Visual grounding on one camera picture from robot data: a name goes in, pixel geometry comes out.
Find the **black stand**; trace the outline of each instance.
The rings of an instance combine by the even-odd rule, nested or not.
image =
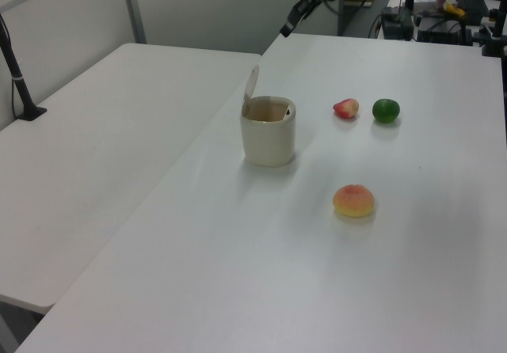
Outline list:
[[[38,108],[33,103],[32,98],[30,97],[29,89],[26,87],[25,80],[21,74],[21,70],[17,65],[16,56],[14,56],[14,52],[10,44],[9,34],[7,33],[6,26],[3,23],[3,19],[0,19],[0,22],[2,23],[0,25],[0,47],[2,48],[3,55],[6,58],[7,66],[9,66],[10,74],[13,77],[14,84],[16,85],[21,101],[23,101],[23,105],[25,107],[25,111],[23,114],[18,116],[18,119],[33,121],[41,114],[44,114],[46,112],[46,109]]]
[[[505,24],[505,15],[507,15],[507,0],[501,0],[493,32],[490,34],[489,30],[481,28],[479,32],[474,34],[474,41],[482,45],[482,56],[505,57],[504,47],[507,46],[507,39],[501,36]]]

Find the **cup lid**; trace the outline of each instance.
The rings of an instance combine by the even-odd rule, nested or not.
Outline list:
[[[257,64],[253,69],[248,81],[246,82],[245,96],[243,97],[243,103],[248,104],[254,94],[255,85],[257,84],[257,78],[259,77],[259,65]]]

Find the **cup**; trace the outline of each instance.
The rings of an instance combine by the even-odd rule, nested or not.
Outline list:
[[[243,149],[246,159],[255,165],[280,167],[294,155],[295,105],[284,97],[251,97],[258,71],[256,66],[243,100],[240,117]]]

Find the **red apple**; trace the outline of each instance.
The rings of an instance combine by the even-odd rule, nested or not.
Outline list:
[[[333,106],[334,112],[338,117],[341,118],[352,118],[357,114],[359,110],[359,102],[353,98],[348,98],[342,102],[338,102]]]

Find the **fake fruit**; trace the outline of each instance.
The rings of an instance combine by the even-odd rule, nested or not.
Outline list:
[[[333,205],[344,216],[364,217],[375,209],[375,198],[366,187],[351,184],[338,189],[333,197]]]
[[[353,98],[348,98],[347,100],[335,104],[333,109],[338,117],[349,119],[357,114],[359,102]]]
[[[373,104],[372,112],[380,123],[391,123],[398,118],[399,104],[394,100],[383,98]]]

